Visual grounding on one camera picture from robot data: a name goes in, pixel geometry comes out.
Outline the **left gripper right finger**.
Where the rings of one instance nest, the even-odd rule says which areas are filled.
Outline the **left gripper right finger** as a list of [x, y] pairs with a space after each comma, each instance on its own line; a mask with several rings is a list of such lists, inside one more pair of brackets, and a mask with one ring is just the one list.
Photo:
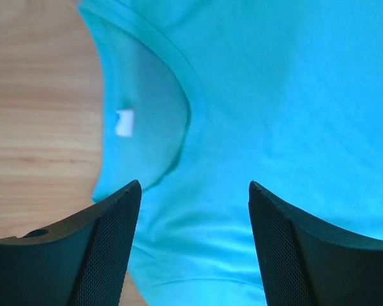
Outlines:
[[248, 208], [268, 305], [383, 305], [383, 240], [323, 221], [255, 181]]

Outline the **teal t shirt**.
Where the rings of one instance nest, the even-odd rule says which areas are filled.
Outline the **teal t shirt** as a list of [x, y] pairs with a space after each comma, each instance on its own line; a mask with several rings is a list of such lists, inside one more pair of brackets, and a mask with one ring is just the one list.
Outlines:
[[81, 1], [105, 81], [93, 200], [138, 180], [148, 305], [265, 305], [257, 181], [383, 240], [383, 1]]

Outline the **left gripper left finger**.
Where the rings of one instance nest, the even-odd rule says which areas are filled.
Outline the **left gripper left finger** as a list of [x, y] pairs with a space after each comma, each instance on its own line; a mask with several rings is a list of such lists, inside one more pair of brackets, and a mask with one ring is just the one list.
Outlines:
[[63, 220], [0, 239], [0, 305], [118, 305], [141, 196], [132, 181]]

